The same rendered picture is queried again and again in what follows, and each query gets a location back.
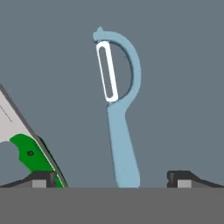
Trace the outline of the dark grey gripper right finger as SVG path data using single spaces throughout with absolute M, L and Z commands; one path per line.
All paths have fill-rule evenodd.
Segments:
M 224 185 L 201 179 L 191 171 L 168 171 L 167 180 L 168 188 L 224 188 Z

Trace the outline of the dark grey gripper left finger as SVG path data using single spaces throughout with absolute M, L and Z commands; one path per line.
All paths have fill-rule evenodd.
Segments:
M 0 188 L 54 188 L 55 186 L 55 171 L 34 171 L 23 179 L 0 185 Z

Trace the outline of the light blue peeler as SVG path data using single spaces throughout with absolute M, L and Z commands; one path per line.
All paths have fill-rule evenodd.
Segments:
M 96 43 L 96 53 L 101 72 L 103 92 L 105 100 L 108 103 L 108 129 L 115 181 L 119 188 L 138 188 L 140 186 L 140 172 L 126 121 L 126 111 L 130 107 L 131 103 L 136 99 L 141 87 L 142 69 L 140 59 L 132 43 L 120 33 L 104 31 L 102 27 L 99 27 L 93 33 L 93 40 Z M 122 98 L 118 98 L 110 44 L 120 46 L 126 53 L 130 64 L 131 84 L 128 92 Z M 100 49 L 102 47 L 106 51 L 113 93 L 112 97 L 108 97 L 106 92 L 105 80 L 102 71 L 102 61 L 100 57 Z

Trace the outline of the green handled knife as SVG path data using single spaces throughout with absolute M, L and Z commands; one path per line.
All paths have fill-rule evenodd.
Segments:
M 67 181 L 44 140 L 24 119 L 0 83 L 0 143 L 10 142 L 18 149 L 19 161 L 29 170 L 56 172 L 56 186 L 67 188 Z

